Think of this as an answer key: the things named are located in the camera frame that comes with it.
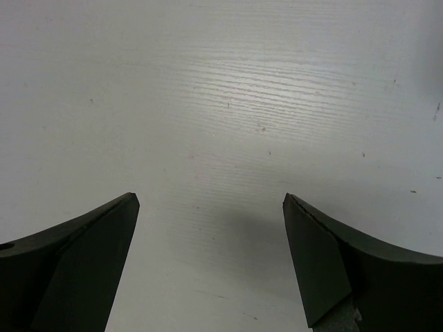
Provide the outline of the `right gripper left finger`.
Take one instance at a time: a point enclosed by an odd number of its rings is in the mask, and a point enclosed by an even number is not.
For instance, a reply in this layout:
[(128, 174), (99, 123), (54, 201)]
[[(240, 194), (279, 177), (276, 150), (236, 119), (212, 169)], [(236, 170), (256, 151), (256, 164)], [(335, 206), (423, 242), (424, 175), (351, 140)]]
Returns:
[(104, 331), (139, 208), (126, 193), (1, 244), (1, 330)]

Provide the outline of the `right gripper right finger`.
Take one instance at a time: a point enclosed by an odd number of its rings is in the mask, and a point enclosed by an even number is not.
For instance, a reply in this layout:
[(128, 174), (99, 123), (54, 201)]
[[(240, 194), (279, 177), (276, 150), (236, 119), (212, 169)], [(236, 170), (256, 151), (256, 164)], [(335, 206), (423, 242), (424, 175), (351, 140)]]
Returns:
[(311, 330), (442, 330), (441, 257), (371, 237), (293, 194), (283, 214)]

